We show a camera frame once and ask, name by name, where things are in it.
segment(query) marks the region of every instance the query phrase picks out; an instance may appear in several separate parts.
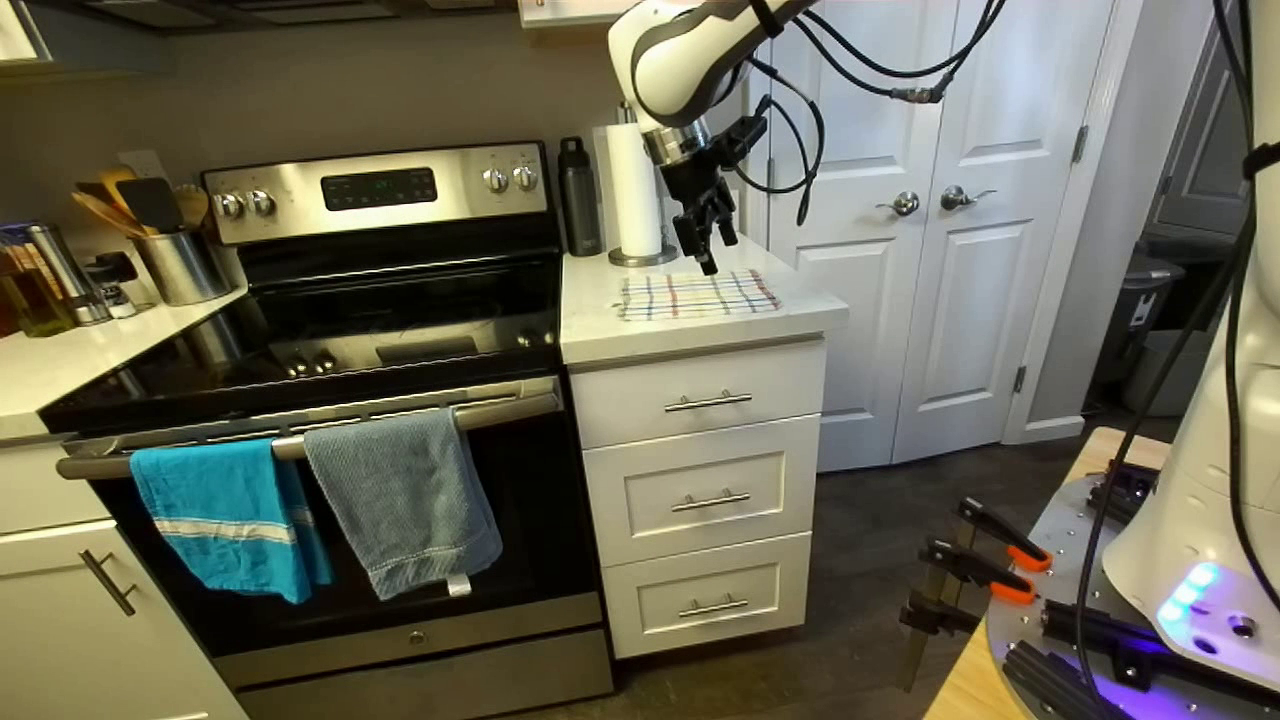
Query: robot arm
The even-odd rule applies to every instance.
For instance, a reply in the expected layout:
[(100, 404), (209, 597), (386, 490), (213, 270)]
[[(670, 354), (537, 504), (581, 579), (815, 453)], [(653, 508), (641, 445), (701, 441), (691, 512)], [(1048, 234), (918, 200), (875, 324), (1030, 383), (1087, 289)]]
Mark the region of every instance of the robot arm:
[(707, 145), (701, 117), (717, 103), (727, 74), (779, 34), (811, 0), (641, 0), (608, 30), (613, 75), (635, 117), (648, 155), (681, 200), (678, 235), (712, 275), (712, 230), (731, 234), (731, 197), (722, 179), (763, 128)]

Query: kitchen counter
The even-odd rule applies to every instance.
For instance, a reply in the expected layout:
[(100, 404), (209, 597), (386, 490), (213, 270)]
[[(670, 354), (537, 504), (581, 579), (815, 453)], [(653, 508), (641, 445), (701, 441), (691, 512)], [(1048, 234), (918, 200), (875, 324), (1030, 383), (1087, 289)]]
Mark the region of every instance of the kitchen counter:
[(821, 337), (843, 302), (804, 281), (753, 240), (717, 249), (717, 275), (691, 260), (616, 270), (608, 255), (566, 255), (560, 354), (570, 368), (635, 358)]
[(241, 293), (209, 305), (155, 305), (130, 322), (87, 324), (61, 337), (5, 337), (0, 342), (0, 445), (50, 435), (41, 409), (130, 366), (161, 342), (199, 324)]

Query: utensil holder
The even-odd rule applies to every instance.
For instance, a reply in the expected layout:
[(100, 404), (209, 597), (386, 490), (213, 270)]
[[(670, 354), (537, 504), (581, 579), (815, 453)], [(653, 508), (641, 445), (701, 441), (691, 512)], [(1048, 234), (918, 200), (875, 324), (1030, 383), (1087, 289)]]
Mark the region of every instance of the utensil holder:
[(205, 305), (226, 293), (209, 249), (187, 234), (150, 234), (142, 255), (163, 305)]

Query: oven window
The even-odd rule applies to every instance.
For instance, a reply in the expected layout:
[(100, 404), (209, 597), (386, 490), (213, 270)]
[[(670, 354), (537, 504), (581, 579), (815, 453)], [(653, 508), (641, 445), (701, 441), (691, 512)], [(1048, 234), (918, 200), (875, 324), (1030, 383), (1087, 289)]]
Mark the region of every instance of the oven window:
[(433, 584), (382, 603), (306, 463), (300, 475), (337, 579), (300, 609), (271, 597), (205, 591), (169, 551), (130, 480), (97, 486), (97, 494), (213, 655), (594, 591), (595, 545), (571, 416), (475, 429), (467, 447), (501, 524), (506, 558), (474, 578), (474, 597), (456, 600), (445, 584)]

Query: wooden floor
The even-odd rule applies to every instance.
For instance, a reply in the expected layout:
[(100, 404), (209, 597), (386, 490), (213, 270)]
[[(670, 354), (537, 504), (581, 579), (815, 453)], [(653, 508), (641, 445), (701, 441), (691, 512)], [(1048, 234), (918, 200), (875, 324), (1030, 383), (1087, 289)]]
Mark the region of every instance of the wooden floor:
[(897, 614), (927, 574), (927, 536), (956, 536), (956, 501), (977, 498), (1033, 527), (1079, 445), (977, 447), (890, 474), (821, 475), (807, 630), (622, 664), (622, 691), (524, 712), (587, 717), (923, 717), (964, 635), (927, 641), (918, 683), (897, 678), (908, 634)]

